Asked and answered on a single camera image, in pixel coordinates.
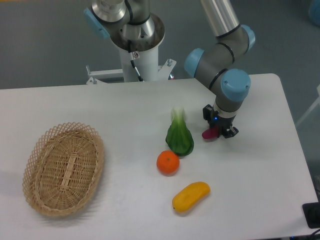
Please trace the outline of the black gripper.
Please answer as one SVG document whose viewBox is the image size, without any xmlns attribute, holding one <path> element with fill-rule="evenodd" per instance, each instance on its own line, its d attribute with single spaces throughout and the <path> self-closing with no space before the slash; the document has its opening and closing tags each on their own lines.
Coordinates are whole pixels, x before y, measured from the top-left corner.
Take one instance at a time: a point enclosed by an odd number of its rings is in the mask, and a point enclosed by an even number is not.
<svg viewBox="0 0 320 240">
<path fill-rule="evenodd" d="M 220 127 L 220 137 L 224 137 L 225 139 L 233 138 L 239 133 L 239 130 L 233 127 L 233 121 L 236 116 L 222 117 L 217 110 L 213 111 L 213 107 L 210 104 L 207 104 L 202 109 L 202 114 L 203 119 L 207 121 L 209 125 Z"/>
</svg>

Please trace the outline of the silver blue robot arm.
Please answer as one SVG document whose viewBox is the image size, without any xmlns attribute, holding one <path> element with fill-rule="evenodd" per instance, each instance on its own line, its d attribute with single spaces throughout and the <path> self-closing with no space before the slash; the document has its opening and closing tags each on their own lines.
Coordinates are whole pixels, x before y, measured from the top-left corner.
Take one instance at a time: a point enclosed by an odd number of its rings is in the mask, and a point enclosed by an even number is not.
<svg viewBox="0 0 320 240">
<path fill-rule="evenodd" d="M 233 121 L 249 93 L 251 79 L 231 65 L 252 48 L 255 34 L 239 23 L 228 0 L 203 0 L 201 5 L 217 42 L 208 51 L 194 49 L 187 56 L 184 69 L 215 94 L 213 105 L 202 110 L 209 124 L 202 136 L 232 138 L 238 133 Z M 151 12 L 149 1 L 94 0 L 83 14 L 97 36 L 111 39 L 118 48 L 126 82 L 161 78 L 158 47 L 165 37 L 165 27 Z"/>
</svg>

